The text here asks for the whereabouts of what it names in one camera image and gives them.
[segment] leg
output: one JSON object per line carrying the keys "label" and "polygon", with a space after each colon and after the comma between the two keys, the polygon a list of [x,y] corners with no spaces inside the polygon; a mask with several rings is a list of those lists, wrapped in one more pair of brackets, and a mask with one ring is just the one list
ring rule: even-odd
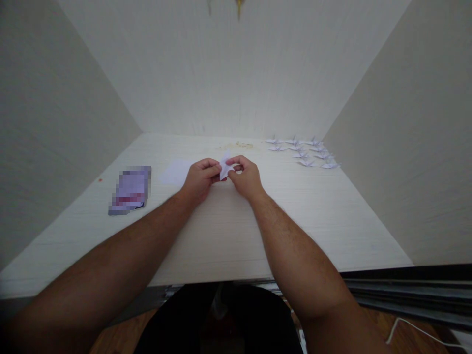
{"label": "leg", "polygon": [[149,320],[134,353],[199,353],[200,327],[218,284],[184,285]]}
{"label": "leg", "polygon": [[250,285],[228,285],[223,301],[244,335],[246,353],[303,353],[290,309],[280,297]]}

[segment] finger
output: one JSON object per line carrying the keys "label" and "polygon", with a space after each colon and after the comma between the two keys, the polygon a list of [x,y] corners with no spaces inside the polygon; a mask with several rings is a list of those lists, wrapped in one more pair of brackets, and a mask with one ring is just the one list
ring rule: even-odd
{"label": "finger", "polygon": [[214,184],[214,183],[217,183],[217,182],[224,182],[226,181],[227,178],[223,178],[222,180],[220,180],[220,176],[215,176],[215,177],[212,177],[211,178],[211,184]]}
{"label": "finger", "polygon": [[236,165],[233,166],[235,171],[244,171],[244,166],[243,165]]}
{"label": "finger", "polygon": [[212,178],[216,175],[219,175],[220,174],[220,171],[221,171],[221,166],[220,165],[216,165],[216,166],[213,166],[213,167],[208,167],[207,169],[204,169],[204,176],[206,178]]}
{"label": "finger", "polygon": [[216,160],[213,160],[212,158],[206,158],[198,162],[195,162],[195,166],[197,166],[201,170],[204,170],[208,167],[216,166],[218,164],[219,162]]}
{"label": "finger", "polygon": [[234,181],[235,178],[238,178],[238,176],[239,176],[239,175],[238,175],[236,172],[234,172],[234,171],[229,171],[229,172],[228,172],[228,178],[229,178],[230,180],[232,180],[232,181]]}
{"label": "finger", "polygon": [[242,156],[242,155],[232,157],[228,161],[226,161],[226,164],[228,166],[232,165],[232,164],[235,164],[235,163],[239,163],[239,164],[243,165],[244,168],[247,168],[252,162],[250,160],[248,160],[247,158],[245,158],[244,156]]}

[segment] white cable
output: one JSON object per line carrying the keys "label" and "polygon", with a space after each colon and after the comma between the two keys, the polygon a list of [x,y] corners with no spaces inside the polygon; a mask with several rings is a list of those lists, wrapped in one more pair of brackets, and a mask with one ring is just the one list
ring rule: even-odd
{"label": "white cable", "polygon": [[401,317],[397,317],[397,318],[395,319],[395,322],[393,323],[392,330],[390,331],[390,335],[388,336],[388,339],[387,339],[387,341],[386,341],[387,344],[390,344],[391,341],[392,341],[393,334],[394,334],[395,329],[396,329],[396,327],[397,327],[398,321],[403,321],[403,322],[408,323],[410,326],[415,327],[415,328],[416,328],[417,330],[419,330],[420,332],[423,332],[423,333],[426,334],[428,337],[434,339],[434,340],[437,341],[437,342],[440,342],[441,344],[443,344],[443,345],[445,345],[445,346],[448,346],[448,347],[457,347],[457,348],[463,348],[463,349],[467,349],[467,350],[472,350],[472,348],[469,348],[469,347],[466,347],[466,346],[463,346],[463,345],[451,344],[451,343],[442,342],[442,341],[440,341],[438,338],[433,337],[431,334],[426,333],[426,332],[425,332],[424,330],[422,330],[421,328],[416,327],[414,324],[412,324],[411,322],[408,322],[408,321],[405,320],[405,319],[402,319]]}

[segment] white paper crane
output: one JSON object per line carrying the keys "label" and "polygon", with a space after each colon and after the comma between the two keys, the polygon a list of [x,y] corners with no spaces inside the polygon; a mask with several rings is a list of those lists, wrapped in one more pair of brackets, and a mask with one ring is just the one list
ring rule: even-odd
{"label": "white paper crane", "polygon": [[320,159],[323,159],[323,160],[332,159],[334,157],[327,150],[325,150],[323,152],[320,152],[320,153],[315,153],[315,154],[313,154],[313,156],[317,157],[317,158],[320,158]]}
{"label": "white paper crane", "polygon": [[271,144],[280,144],[280,143],[283,143],[284,141],[276,139],[275,134],[274,134],[274,137],[272,139],[267,139],[265,142],[266,143],[271,143]]}
{"label": "white paper crane", "polygon": [[306,159],[303,159],[303,160],[299,161],[298,163],[301,163],[305,167],[315,167],[316,166],[315,160],[313,160],[311,162],[308,162]]}
{"label": "white paper crane", "polygon": [[293,138],[293,139],[286,140],[285,142],[286,142],[286,143],[289,143],[289,144],[293,144],[293,145],[298,145],[298,144],[302,144],[302,143],[303,143],[302,141],[296,139],[296,134],[294,135],[294,138]]}
{"label": "white paper crane", "polygon": [[297,152],[297,153],[296,153],[295,155],[293,155],[292,157],[305,159],[305,158],[307,158],[307,157],[310,157],[310,155],[308,155],[308,152],[307,152],[307,151],[300,150],[299,152]]}
{"label": "white paper crane", "polygon": [[323,152],[323,151],[326,151],[326,148],[321,143],[318,143],[315,146],[313,146],[310,150]]}
{"label": "white paper crane", "polygon": [[303,151],[303,145],[295,143],[293,146],[289,147],[289,149],[300,152]]}
{"label": "white paper crane", "polygon": [[313,138],[309,141],[306,141],[305,144],[316,146],[316,145],[319,145],[320,142],[318,140],[316,140],[315,135],[313,135]]}
{"label": "white paper crane", "polygon": [[285,151],[287,150],[285,147],[280,147],[279,145],[274,145],[272,147],[269,147],[267,150],[271,151]]}
{"label": "white paper crane", "polygon": [[338,166],[341,166],[341,164],[338,164],[338,163],[335,163],[335,162],[330,162],[330,163],[321,165],[320,167],[321,168],[327,168],[327,169],[333,169],[333,168],[336,168]]}

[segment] white wall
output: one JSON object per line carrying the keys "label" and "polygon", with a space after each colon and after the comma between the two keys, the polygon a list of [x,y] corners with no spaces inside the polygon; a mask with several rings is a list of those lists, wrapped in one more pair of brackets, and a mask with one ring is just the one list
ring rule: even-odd
{"label": "white wall", "polygon": [[413,0],[326,145],[415,265],[472,262],[472,4]]}
{"label": "white wall", "polygon": [[58,0],[143,131],[324,136],[410,0]]}
{"label": "white wall", "polygon": [[53,0],[3,1],[0,48],[2,269],[140,130]]}

